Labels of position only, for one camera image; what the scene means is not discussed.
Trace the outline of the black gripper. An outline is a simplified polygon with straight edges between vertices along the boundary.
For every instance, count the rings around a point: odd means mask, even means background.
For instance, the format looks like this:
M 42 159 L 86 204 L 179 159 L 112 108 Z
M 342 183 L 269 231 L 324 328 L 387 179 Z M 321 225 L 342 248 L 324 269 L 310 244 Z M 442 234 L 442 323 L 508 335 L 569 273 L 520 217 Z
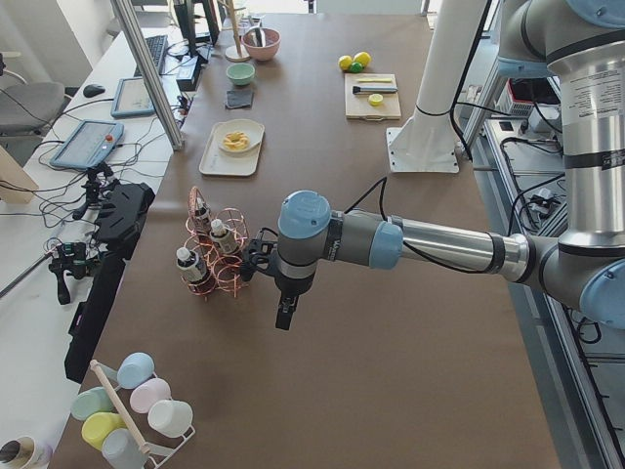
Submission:
M 288 329 L 297 310 L 299 295 L 312 287 L 313 266 L 277 266 L 274 282 L 281 292 L 275 327 Z

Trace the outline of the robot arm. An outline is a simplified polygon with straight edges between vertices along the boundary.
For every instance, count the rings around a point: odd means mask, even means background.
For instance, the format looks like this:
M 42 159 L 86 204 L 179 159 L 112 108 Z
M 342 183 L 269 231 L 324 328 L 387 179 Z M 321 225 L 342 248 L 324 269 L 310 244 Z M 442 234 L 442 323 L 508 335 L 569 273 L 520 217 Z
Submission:
M 620 1 L 508 1 L 500 68 L 554 73 L 561 84 L 567 227 L 557 237 L 479 233 L 334 211 L 312 191 L 290 194 L 278 219 L 271 271 L 288 329 L 319 260 L 390 269 L 416 257 L 540 289 L 584 317 L 624 325 L 624 5 Z

